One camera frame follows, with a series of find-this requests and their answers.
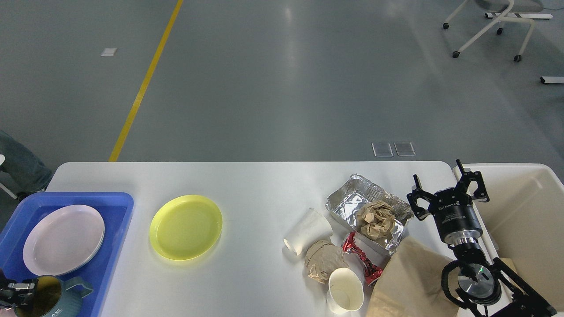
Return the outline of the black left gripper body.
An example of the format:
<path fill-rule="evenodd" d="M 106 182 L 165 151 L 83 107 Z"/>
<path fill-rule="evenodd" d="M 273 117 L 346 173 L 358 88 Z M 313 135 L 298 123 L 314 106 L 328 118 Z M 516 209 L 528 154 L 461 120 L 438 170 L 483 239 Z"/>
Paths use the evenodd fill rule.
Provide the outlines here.
<path fill-rule="evenodd" d="M 6 277 L 2 269 L 0 270 L 0 305 L 1 307 L 11 307 L 9 299 L 11 297 L 10 279 Z"/>

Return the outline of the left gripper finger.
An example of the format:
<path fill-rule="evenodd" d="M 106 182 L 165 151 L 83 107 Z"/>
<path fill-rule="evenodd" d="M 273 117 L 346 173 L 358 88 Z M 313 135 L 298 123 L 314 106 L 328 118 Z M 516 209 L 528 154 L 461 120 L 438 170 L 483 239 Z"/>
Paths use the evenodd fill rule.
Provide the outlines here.
<path fill-rule="evenodd" d="M 7 280 L 7 305 L 28 306 L 34 301 L 39 279 L 27 279 L 22 282 Z"/>

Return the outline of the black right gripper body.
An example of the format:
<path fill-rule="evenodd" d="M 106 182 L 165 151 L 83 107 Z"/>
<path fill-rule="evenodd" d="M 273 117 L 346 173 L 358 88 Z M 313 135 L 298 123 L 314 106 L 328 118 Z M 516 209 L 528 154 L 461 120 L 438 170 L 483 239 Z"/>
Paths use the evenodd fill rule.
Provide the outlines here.
<path fill-rule="evenodd" d="M 466 192 L 448 188 L 435 193 L 430 212 L 444 243 L 457 245 L 459 239 L 477 240 L 483 234 L 471 196 Z"/>

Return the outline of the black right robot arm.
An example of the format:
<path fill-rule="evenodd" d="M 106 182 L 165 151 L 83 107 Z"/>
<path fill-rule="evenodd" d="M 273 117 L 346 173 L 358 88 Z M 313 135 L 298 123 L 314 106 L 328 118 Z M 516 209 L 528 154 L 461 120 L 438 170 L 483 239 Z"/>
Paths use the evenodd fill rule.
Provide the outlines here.
<path fill-rule="evenodd" d="M 445 297 L 476 317 L 487 317 L 488 307 L 496 304 L 506 286 L 511 302 L 495 313 L 496 317 L 552 317 L 557 310 L 534 290 L 518 273 L 495 257 L 488 261 L 478 243 L 483 235 L 474 201 L 487 203 L 488 196 L 481 171 L 464 168 L 456 161 L 460 178 L 455 187 L 430 193 L 423 190 L 414 175 L 412 192 L 407 195 L 418 220 L 431 215 L 438 235 L 455 260 L 441 272 L 441 289 Z"/>

